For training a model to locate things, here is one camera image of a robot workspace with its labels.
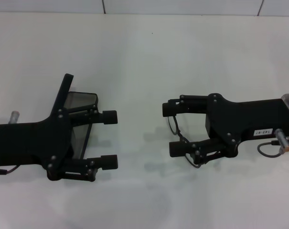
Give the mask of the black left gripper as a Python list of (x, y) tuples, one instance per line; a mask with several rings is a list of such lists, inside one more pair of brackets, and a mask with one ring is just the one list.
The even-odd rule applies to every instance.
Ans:
[(60, 167), (71, 144), (72, 126), (61, 108), (36, 123), (0, 125), (0, 175), (3, 166), (41, 165), (51, 181), (60, 180)]

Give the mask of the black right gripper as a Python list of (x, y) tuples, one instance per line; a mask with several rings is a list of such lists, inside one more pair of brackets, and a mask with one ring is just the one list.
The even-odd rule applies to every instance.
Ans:
[(205, 114), (211, 139), (199, 142), (170, 142), (171, 157), (189, 154), (195, 165), (222, 157), (236, 157), (244, 141), (273, 138), (277, 129), (289, 136), (289, 108), (282, 99), (230, 102), (220, 94), (180, 95), (162, 104), (163, 117)]

